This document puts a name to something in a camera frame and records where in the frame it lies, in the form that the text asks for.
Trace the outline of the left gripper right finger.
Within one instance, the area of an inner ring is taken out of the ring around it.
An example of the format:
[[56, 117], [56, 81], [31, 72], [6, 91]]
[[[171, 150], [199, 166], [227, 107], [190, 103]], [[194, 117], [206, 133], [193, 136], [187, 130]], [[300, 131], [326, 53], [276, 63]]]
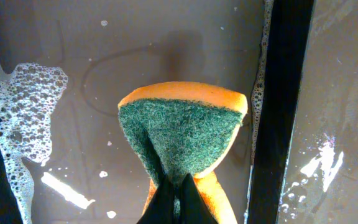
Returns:
[[187, 174], [180, 187], [181, 224], [218, 224], [198, 192], [191, 174]]

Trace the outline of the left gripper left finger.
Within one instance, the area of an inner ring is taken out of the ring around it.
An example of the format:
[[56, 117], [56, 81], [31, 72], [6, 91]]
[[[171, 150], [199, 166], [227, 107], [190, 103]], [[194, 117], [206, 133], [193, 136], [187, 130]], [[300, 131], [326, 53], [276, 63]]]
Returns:
[[149, 194], [144, 211], [137, 224], [173, 224], [174, 188], [167, 177], [156, 185], [149, 184]]

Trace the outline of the green and orange sponge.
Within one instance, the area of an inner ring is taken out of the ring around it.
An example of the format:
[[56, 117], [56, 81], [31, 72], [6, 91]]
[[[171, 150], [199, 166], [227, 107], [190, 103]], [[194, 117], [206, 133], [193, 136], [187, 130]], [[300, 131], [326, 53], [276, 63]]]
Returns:
[[150, 176], [145, 208], [163, 179], [178, 187], [190, 174], [213, 218], [236, 224], [214, 170], [247, 114], [245, 95], [205, 83], [165, 82], [134, 90], [117, 107], [121, 129]]

